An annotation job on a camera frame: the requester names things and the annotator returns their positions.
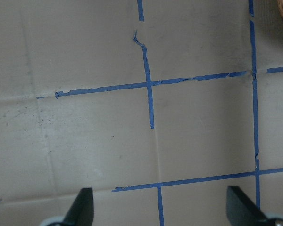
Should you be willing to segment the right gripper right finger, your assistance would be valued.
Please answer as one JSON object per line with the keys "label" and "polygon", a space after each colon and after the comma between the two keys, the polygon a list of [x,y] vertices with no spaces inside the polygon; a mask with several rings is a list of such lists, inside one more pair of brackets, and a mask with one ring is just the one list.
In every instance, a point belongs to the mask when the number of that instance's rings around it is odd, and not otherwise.
{"label": "right gripper right finger", "polygon": [[264,226],[266,215],[238,186],[226,191],[226,216],[232,226]]}

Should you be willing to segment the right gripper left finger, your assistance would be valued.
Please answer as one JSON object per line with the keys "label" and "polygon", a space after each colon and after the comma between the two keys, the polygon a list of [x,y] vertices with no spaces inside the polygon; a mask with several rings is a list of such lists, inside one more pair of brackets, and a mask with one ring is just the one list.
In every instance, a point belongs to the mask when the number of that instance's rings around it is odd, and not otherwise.
{"label": "right gripper left finger", "polygon": [[91,226],[94,220],[92,188],[82,188],[65,215],[62,226]]}

